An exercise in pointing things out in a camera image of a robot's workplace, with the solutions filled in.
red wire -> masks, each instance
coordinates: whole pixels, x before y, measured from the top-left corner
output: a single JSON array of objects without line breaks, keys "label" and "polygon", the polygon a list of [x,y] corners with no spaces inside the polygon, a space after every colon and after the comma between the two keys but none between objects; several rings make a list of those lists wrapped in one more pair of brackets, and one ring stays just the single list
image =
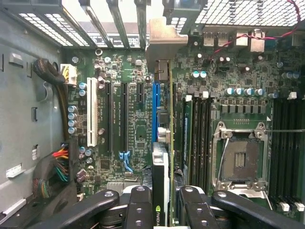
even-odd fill
[{"label": "red wire", "polygon": [[221,46],[221,48],[217,49],[213,55],[215,55],[216,53],[220,52],[222,49],[224,49],[226,46],[228,46],[229,44],[231,44],[232,42],[236,41],[237,39],[239,38],[242,38],[242,37],[248,37],[248,38],[251,38],[251,39],[257,39],[257,40],[277,40],[278,38],[283,38],[283,37],[286,37],[292,33],[294,33],[296,31],[296,29],[298,28],[299,26],[299,23],[301,22],[301,15],[300,15],[300,9],[299,7],[297,6],[297,4],[293,1],[293,0],[287,0],[287,2],[291,3],[294,5],[295,7],[295,12],[297,14],[297,24],[295,25],[295,27],[287,32],[287,33],[284,33],[283,35],[281,35],[280,37],[255,37],[255,36],[252,36],[252,35],[249,35],[249,34],[243,34],[243,35],[240,35],[240,36],[237,36],[235,37],[233,40],[225,43],[223,46]]}]

